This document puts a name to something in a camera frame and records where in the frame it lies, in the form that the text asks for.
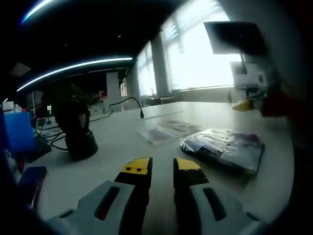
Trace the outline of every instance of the ceiling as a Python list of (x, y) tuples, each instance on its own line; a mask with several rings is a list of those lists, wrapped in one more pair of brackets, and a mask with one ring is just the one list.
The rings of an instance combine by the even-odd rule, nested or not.
[[(6, 19), (5, 47), (8, 53), (2, 64), (1, 81), (6, 83), (1, 95), (8, 95), (26, 81), (66, 66), (114, 57), (135, 58), (157, 35), (162, 23), (184, 2), (53, 0), (21, 23), (25, 14), (41, 1), (24, 0), (11, 3), (8, 8), (13, 14)], [(131, 67), (134, 62), (86, 69)], [(16, 63), (31, 70), (22, 77), (9, 75)]]

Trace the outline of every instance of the white table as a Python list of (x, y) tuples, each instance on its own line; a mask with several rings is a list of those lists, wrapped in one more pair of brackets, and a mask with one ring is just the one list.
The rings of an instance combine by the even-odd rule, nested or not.
[[(68, 154), (53, 149), (32, 166), (44, 165), (48, 175), (39, 198), (39, 214), (49, 219), (68, 208), (106, 180), (114, 180), (123, 165), (136, 158), (152, 157), (153, 172), (150, 202), (143, 234), (175, 234), (177, 220), (173, 189), (173, 158), (184, 157), (198, 163), (209, 181), (229, 189), (243, 203), (244, 210), (272, 221), (287, 205), (293, 182), (293, 150), (284, 118), (262, 118), (258, 111), (237, 112), (227, 103), (178, 102), (139, 110), (113, 113), (109, 118), (90, 123), (98, 152), (87, 160), (73, 163)], [(201, 130), (227, 128), (260, 136), (266, 148), (258, 175), (246, 183), (182, 153), (179, 140), (153, 146), (137, 132), (162, 119), (201, 124)], [(57, 143), (65, 147), (64, 140)]]

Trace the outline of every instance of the window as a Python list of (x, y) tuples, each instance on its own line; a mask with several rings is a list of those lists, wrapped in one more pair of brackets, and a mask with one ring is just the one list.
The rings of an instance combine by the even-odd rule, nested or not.
[(156, 95), (157, 88), (152, 61), (151, 42), (145, 46), (138, 56), (137, 72), (140, 96)]
[(229, 21), (216, 0), (190, 0), (162, 27), (169, 90), (232, 86), (230, 61), (240, 55), (214, 55), (204, 22)]
[(126, 79), (123, 80), (120, 86), (121, 89), (121, 97), (127, 96), (127, 85), (126, 85)]

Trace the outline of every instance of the plastic bag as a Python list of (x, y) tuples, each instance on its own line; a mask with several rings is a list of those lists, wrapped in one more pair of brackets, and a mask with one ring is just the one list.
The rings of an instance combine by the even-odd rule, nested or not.
[(256, 174), (264, 145), (255, 134), (208, 129), (181, 139), (183, 152)]
[(178, 120), (162, 120), (157, 125), (139, 129), (139, 133), (153, 144), (161, 144), (186, 136), (199, 129), (194, 125)]

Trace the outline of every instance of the computer screen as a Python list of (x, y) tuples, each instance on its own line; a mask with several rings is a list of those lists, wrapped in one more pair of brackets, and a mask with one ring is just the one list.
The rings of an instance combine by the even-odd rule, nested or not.
[(214, 54), (267, 54), (267, 47), (256, 24), (205, 22), (204, 26)]

